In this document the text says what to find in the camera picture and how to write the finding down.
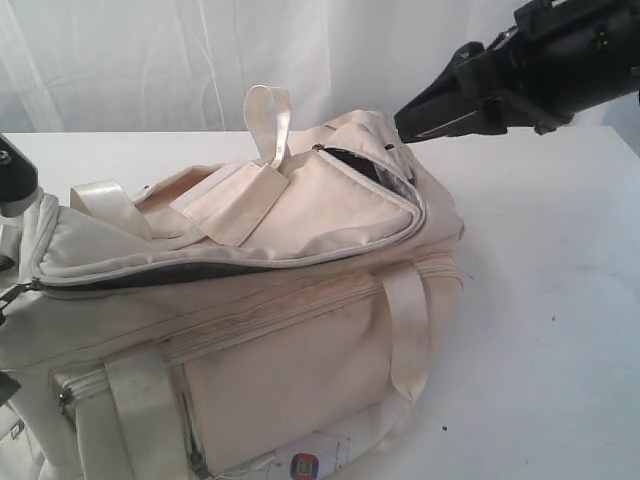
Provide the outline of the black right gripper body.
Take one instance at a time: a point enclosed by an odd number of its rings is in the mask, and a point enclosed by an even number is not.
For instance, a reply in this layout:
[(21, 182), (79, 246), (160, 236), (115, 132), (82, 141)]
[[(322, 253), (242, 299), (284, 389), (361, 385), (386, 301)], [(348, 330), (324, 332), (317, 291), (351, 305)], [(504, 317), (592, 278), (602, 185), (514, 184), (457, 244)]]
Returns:
[(569, 124), (575, 113), (554, 103), (554, 90), (544, 82), (550, 69), (535, 64), (551, 41), (568, 32), (567, 22), (533, 26), (518, 21), (484, 45), (483, 53), (455, 69), (463, 97), (473, 105), (495, 102), (507, 132), (511, 127), (531, 127), (544, 135)]

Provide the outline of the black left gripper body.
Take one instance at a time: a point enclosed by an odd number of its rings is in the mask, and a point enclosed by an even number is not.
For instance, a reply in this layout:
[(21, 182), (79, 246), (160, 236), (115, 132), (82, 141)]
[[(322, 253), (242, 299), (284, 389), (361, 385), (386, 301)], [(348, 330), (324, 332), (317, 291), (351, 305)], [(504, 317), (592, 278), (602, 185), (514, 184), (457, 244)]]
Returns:
[[(1, 324), (6, 322), (5, 309), (11, 302), (15, 282), (11, 278), (15, 262), (1, 255)], [(9, 400), (20, 388), (20, 384), (8, 373), (1, 371), (1, 399)]]

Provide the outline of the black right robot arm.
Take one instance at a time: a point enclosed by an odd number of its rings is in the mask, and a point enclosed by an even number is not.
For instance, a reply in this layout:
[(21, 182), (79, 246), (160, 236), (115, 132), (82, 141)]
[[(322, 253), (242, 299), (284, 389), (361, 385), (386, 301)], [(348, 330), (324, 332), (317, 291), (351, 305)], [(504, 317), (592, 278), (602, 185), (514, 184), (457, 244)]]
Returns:
[(401, 141), (545, 135), (639, 89), (636, 1), (530, 1), (514, 26), (455, 51), (433, 83), (394, 116)]

